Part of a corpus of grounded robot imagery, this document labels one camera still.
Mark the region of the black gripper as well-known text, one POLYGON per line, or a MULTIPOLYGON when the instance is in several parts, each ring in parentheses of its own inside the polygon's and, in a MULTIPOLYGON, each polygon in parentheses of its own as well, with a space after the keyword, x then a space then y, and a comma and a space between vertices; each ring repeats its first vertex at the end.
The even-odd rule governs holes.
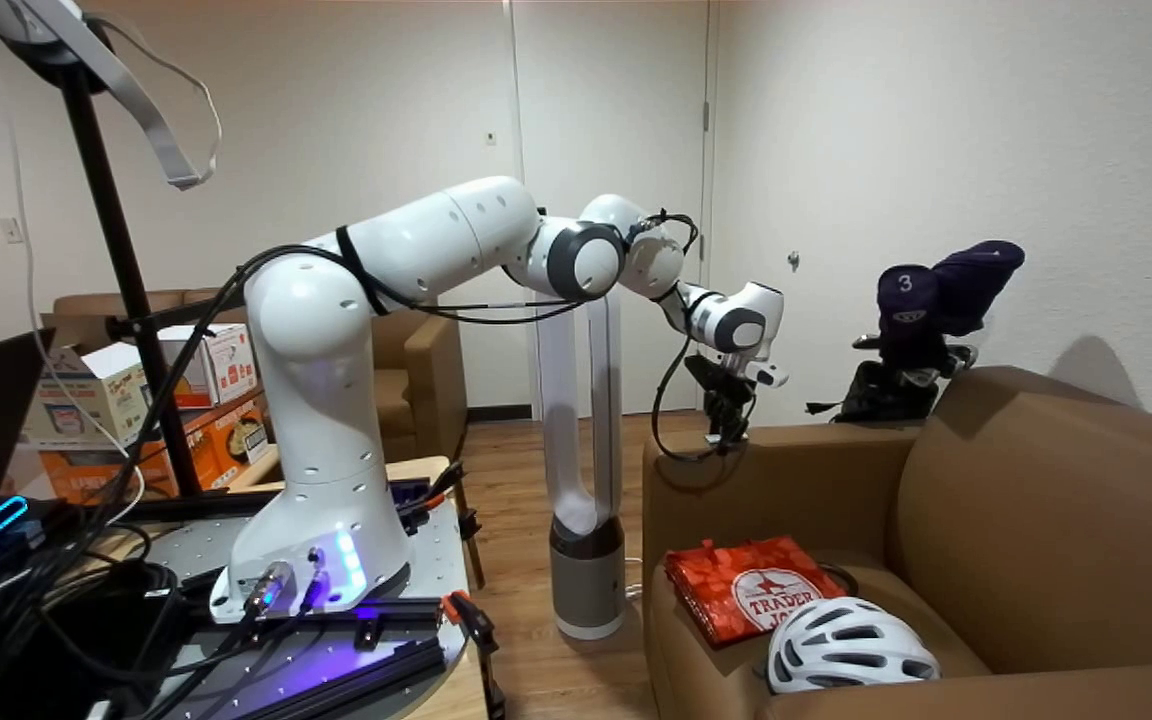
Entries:
POLYGON ((712 365, 710 355, 693 358, 693 374, 705 388, 710 443, 742 448, 749 434, 752 383, 732 366, 712 365))

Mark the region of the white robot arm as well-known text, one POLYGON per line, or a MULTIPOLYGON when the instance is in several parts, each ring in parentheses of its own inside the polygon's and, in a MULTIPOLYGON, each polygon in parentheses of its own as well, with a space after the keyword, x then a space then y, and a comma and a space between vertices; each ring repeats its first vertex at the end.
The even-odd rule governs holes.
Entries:
POLYGON ((723 381, 767 383, 783 290, 688 282, 663 223, 669 211, 614 193, 547 216, 519 179, 484 176, 264 259, 245 279, 245 314, 286 489, 231 539, 213 621, 351 613, 413 565, 379 448, 375 318, 432 310, 494 267, 567 303, 628 289, 712 346, 723 381))

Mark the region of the robot base table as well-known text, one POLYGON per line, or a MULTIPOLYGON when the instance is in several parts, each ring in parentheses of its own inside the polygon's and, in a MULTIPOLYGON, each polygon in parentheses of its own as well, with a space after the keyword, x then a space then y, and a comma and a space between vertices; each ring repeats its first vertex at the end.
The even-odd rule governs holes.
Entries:
POLYGON ((220 585, 220 547, 274 494, 151 509, 51 544, 15 530, 0 577, 0 720, 391 720, 464 657, 460 462, 390 469, 410 565, 358 597, 311 565, 220 585))

